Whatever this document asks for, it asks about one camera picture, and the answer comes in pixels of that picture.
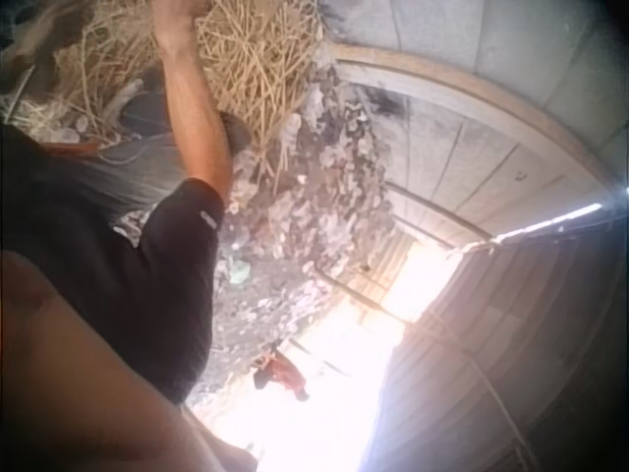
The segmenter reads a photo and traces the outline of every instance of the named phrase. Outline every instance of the raised arm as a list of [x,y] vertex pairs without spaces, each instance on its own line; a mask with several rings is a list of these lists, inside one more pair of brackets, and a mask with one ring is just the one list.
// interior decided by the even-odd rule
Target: raised arm
[[195,17],[203,0],[151,0],[155,37],[166,77],[175,142],[190,177],[228,202],[232,164],[225,129],[200,64]]

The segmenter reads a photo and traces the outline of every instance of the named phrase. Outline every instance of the black t-shirt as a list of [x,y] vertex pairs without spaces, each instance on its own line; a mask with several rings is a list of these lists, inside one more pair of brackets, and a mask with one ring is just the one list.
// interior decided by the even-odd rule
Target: black t-shirt
[[2,212],[2,249],[38,266],[136,373],[183,402],[211,344],[216,192],[185,181],[151,214],[137,248],[72,191],[32,189],[19,204],[3,198]]

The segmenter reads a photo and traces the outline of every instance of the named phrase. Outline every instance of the hand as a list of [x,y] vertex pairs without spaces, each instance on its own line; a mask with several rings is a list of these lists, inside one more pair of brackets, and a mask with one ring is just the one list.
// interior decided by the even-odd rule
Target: hand
[[150,0],[159,45],[189,45],[195,37],[195,18],[207,12],[207,3],[207,0]]

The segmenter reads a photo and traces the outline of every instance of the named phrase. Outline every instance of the hay bundle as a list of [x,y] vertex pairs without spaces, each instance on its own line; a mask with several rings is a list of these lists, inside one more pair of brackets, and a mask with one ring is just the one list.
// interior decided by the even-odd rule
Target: hay bundle
[[[218,106],[242,118],[264,151],[300,103],[320,23],[316,0],[215,0],[198,20],[200,57]],[[102,119],[114,94],[158,60],[146,0],[98,0],[78,44],[57,52],[61,84],[44,105],[23,100],[15,123],[46,141],[88,118],[86,134],[121,139]]]

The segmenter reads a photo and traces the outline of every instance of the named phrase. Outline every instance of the corrugated metal roof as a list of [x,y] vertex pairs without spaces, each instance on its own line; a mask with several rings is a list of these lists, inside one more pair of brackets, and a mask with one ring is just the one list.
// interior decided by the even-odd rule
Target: corrugated metal roof
[[[627,219],[578,226],[466,255],[430,307],[552,472],[583,464],[626,394]],[[470,361],[408,332],[363,471],[525,470],[515,443]]]

